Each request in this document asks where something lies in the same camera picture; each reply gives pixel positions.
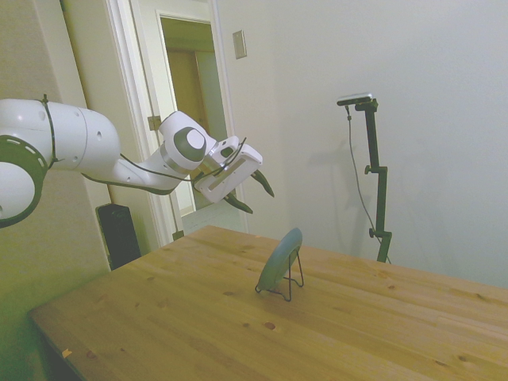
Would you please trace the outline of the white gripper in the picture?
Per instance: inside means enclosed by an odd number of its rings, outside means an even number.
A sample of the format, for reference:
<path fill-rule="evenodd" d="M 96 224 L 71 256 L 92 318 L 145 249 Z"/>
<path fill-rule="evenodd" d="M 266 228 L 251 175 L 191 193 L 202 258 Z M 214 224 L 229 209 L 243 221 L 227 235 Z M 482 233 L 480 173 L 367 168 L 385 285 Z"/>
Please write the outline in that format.
<path fill-rule="evenodd" d="M 210 202 L 219 202 L 224 199 L 232 207 L 247 214 L 253 210 L 237 199 L 233 191 L 251 174 L 264 190 L 272 197 L 275 196 L 266 177 L 257 170 L 263 163 L 263 157 L 248 144 L 245 144 L 238 154 L 233 153 L 234 159 L 227 159 L 216 175 L 210 175 L 196 183 L 197 189 Z"/>

